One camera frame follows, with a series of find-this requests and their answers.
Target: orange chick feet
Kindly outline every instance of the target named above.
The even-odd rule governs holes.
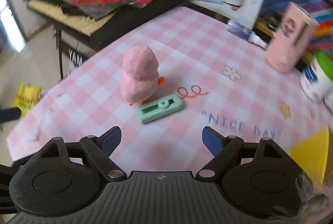
[[[158,84],[159,86],[162,86],[162,85],[164,84],[164,82],[165,82],[165,77],[161,76],[161,77],[159,78],[159,80],[157,81],[157,84]]]

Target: white jar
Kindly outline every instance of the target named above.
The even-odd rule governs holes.
[[[333,112],[333,90],[325,96],[324,102],[331,112]]]
[[[304,93],[321,101],[333,89],[333,62],[322,52],[304,69],[300,78]]]

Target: pink box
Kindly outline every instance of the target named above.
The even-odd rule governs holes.
[[[292,70],[318,25],[307,11],[290,2],[276,36],[270,41],[266,51],[268,63],[280,73]]]

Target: green lid container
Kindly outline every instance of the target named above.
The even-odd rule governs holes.
[[[321,51],[316,54],[316,59],[325,75],[333,82],[333,62]]]

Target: white shelf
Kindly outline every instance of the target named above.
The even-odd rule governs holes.
[[[238,19],[239,11],[241,10],[241,8],[239,8],[237,11],[232,10],[231,9],[232,6],[227,3],[216,4],[216,3],[197,1],[197,0],[191,0],[190,2],[233,20]]]

